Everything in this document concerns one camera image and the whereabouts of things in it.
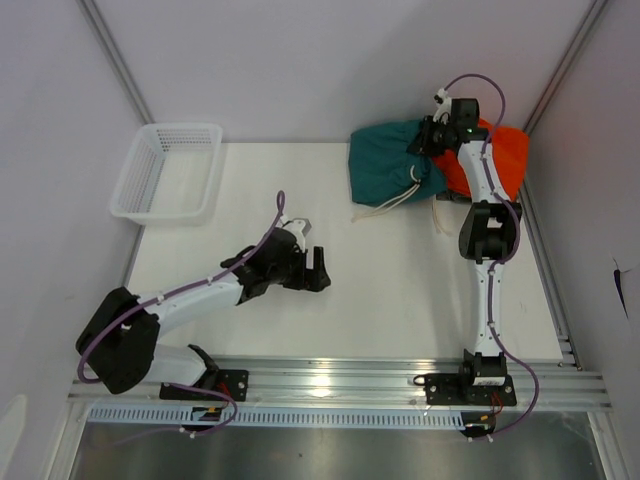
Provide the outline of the teal green shorts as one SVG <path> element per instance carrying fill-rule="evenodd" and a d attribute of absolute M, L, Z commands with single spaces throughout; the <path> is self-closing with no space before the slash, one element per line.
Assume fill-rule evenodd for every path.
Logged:
<path fill-rule="evenodd" d="M 416 153 L 419 120 L 364 127 L 351 134 L 348 173 L 351 201 L 363 209 L 353 221 L 388 213 L 446 190 L 445 175 L 429 156 Z"/>

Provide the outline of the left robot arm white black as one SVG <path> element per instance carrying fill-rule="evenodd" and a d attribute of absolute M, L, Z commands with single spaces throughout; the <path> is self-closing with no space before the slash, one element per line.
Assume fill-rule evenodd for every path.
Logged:
<path fill-rule="evenodd" d="M 213 275 L 170 291 L 110 291 L 78 337 L 77 375 L 123 394 L 143 382 L 160 384 L 163 400 L 230 395 L 227 373 L 201 347 L 159 344 L 167 333 L 217 310 L 237 307 L 272 286 L 319 293 L 331 284 L 323 247 L 306 247 L 305 225 L 287 222 L 221 262 Z"/>

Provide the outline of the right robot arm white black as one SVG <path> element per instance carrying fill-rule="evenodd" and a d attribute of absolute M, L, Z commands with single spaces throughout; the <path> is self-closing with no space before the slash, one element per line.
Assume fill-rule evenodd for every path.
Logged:
<path fill-rule="evenodd" d="M 470 262 L 473 286 L 471 344 L 456 380 L 458 395 L 479 403 L 507 380 L 501 339 L 501 286 L 504 267 L 520 242 L 521 208 L 509 200 L 495 162 L 491 132 L 479 126 L 479 103 L 435 95 L 437 110 L 420 124 L 408 151 L 435 157 L 453 153 L 465 174 L 471 205 L 458 238 L 461 257 Z"/>

